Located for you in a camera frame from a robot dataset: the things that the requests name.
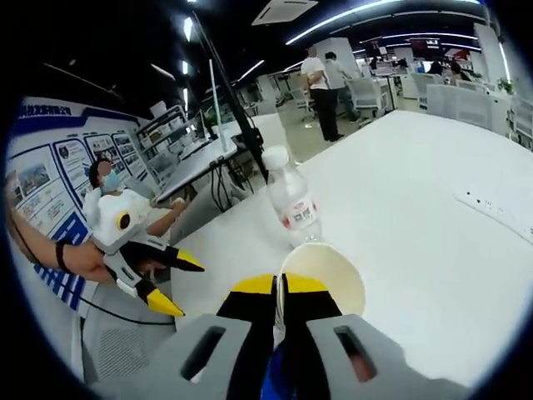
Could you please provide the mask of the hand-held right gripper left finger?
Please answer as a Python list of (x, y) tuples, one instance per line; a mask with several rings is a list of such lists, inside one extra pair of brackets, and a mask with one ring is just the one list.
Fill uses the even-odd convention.
[(100, 399), (259, 399), (274, 343), (277, 277), (247, 278), (218, 312), (180, 328), (149, 364), (92, 386)]

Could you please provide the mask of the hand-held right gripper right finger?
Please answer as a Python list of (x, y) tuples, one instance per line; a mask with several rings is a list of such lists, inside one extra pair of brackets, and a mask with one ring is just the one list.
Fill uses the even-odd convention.
[(410, 367), (401, 346), (364, 318), (342, 314), (324, 283), (293, 272), (279, 282), (299, 398), (469, 397), (467, 387)]

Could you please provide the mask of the person's left hand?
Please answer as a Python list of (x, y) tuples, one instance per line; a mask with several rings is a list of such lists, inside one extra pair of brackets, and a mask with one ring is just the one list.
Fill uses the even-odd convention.
[(103, 262), (103, 253), (91, 241), (78, 246), (65, 245), (62, 260), (70, 273), (97, 283), (109, 283), (112, 275)]

